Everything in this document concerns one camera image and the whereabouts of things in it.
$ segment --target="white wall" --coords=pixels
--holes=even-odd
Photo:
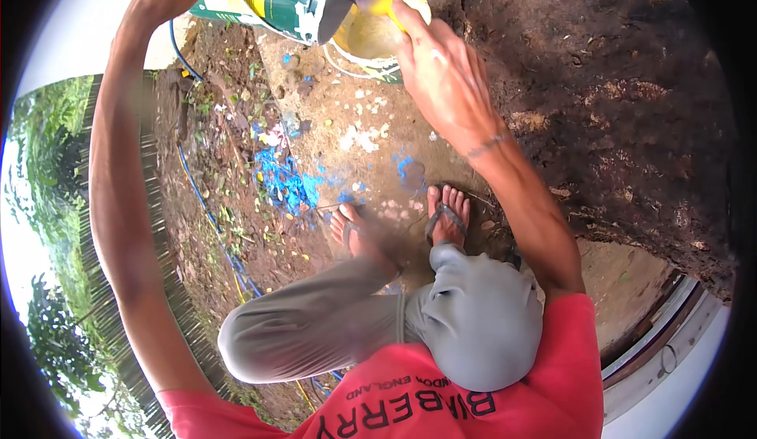
[[[21,77],[16,95],[51,82],[105,71],[110,43],[131,0],[61,0],[48,18]],[[181,47],[188,18],[176,21]],[[168,24],[160,26],[147,49],[146,69],[162,69],[175,59]]]
[[[709,371],[731,312],[722,307],[699,342],[662,383],[606,425],[602,439],[663,439],[686,412]]]

